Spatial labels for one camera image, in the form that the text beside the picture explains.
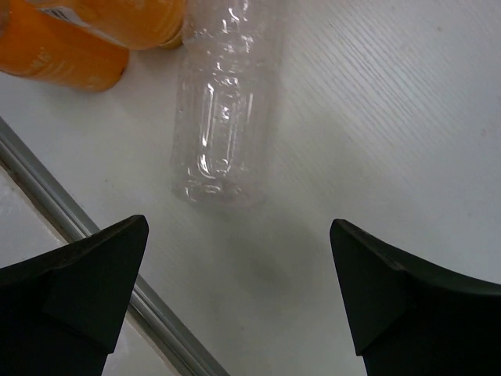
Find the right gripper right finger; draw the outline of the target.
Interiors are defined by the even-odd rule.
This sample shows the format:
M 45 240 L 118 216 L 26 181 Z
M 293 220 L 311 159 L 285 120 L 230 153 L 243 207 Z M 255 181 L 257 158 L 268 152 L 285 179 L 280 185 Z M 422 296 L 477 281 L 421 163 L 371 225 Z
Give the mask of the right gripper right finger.
M 344 220 L 333 261 L 369 375 L 498 375 L 500 286 L 391 246 Z

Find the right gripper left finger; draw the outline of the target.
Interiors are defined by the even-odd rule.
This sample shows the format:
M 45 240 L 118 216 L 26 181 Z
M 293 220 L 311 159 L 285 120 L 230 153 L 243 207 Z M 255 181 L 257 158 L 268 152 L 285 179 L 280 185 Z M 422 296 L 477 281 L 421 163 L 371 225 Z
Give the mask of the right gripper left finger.
M 133 215 L 1 270 L 1 373 L 100 375 L 114 352 L 146 249 Z

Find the orange bottle front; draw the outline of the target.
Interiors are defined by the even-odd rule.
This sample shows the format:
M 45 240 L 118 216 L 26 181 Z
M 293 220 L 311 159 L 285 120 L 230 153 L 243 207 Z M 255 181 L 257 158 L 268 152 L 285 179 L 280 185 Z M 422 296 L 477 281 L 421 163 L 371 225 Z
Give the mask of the orange bottle front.
M 25 1 L 1 2 L 1 72 L 89 92 L 115 86 L 129 51 L 44 14 Z

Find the clear unlabelled plastic bottle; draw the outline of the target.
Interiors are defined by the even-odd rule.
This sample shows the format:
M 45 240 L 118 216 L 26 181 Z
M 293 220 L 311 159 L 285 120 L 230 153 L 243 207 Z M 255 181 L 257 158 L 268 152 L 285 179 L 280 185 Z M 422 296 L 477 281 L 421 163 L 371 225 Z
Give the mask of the clear unlabelled plastic bottle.
M 248 207 L 264 193 L 285 1 L 188 1 L 171 152 L 174 191 Z

